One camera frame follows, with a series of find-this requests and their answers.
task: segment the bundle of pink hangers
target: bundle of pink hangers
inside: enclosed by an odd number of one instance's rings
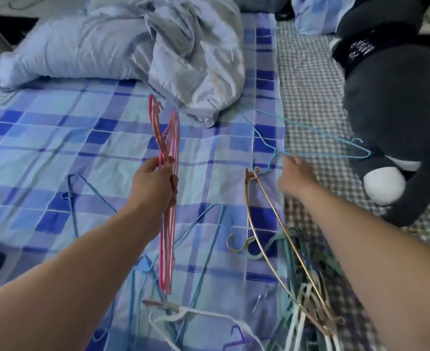
[[[150,123],[152,124],[153,134],[160,148],[160,163],[161,169],[170,159],[174,158],[173,174],[177,175],[179,163],[179,117],[176,112],[171,113],[168,126],[163,134],[160,130],[160,112],[161,103],[150,95],[148,97],[148,114]],[[173,278],[174,267],[174,231],[176,224],[176,209],[175,207],[168,208],[163,218],[163,228],[160,232],[160,255],[159,255],[159,286],[165,294],[171,294],[171,284]]]

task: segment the person's left arm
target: person's left arm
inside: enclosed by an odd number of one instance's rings
[[[54,259],[0,288],[0,351],[84,350],[136,260],[176,202],[171,165],[136,172],[126,206]]]

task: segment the person's right arm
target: person's right arm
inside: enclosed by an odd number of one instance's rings
[[[430,350],[430,246],[324,189],[283,158],[281,190],[303,203],[389,351]]]

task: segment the blue plaid fabric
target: blue plaid fabric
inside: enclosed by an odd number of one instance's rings
[[[193,126],[181,116],[179,194],[176,236],[180,235],[211,204],[224,204],[225,213],[215,250],[196,308],[245,319],[261,338],[270,335],[277,322],[276,293],[268,294],[252,312],[259,295],[275,291],[277,282],[265,261],[247,260],[228,250],[226,239],[242,246],[248,230],[244,204],[244,169],[265,169],[272,150],[255,137],[255,128],[278,150],[284,149],[283,110],[277,73],[276,24],[271,15],[244,14],[247,80],[240,103],[280,116],[267,116],[233,106],[210,129]],[[0,272],[0,285],[48,260],[74,239],[71,213],[61,195],[67,190],[67,175],[85,177],[116,209],[122,207],[132,176],[141,163],[158,154],[148,119],[150,89],[136,81],[102,79],[43,79],[34,88],[19,92],[0,108],[0,249],[7,259]],[[163,113],[162,123],[168,113]],[[263,176],[276,209],[283,216],[283,198],[277,192],[280,175],[275,162]],[[113,212],[89,187],[72,179],[79,234],[102,224]],[[259,187],[252,184],[250,204],[254,223],[263,240],[278,228],[273,210]],[[169,299],[187,306],[201,275],[202,266],[217,229],[220,206],[200,219],[188,238],[175,250],[173,293]],[[154,258],[158,241],[145,253]],[[275,248],[271,260],[283,277],[286,269]],[[130,290],[136,295],[144,279],[136,273],[124,283],[116,299],[109,335],[92,342],[89,350],[126,350],[129,345]],[[144,298],[153,295],[146,283]],[[148,310],[135,301],[132,333],[140,315],[139,350],[169,347],[148,326]],[[232,324],[216,318],[196,317],[187,323],[186,350],[221,350],[232,342]]]
[[[335,33],[343,15],[355,0],[291,0],[294,26],[304,35]]]

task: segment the plush toy's body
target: plush toy's body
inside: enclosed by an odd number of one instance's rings
[[[372,200],[391,205],[384,218],[397,226],[430,209],[430,49],[416,44],[429,3],[357,0],[333,53],[353,133],[372,152],[351,166]]]

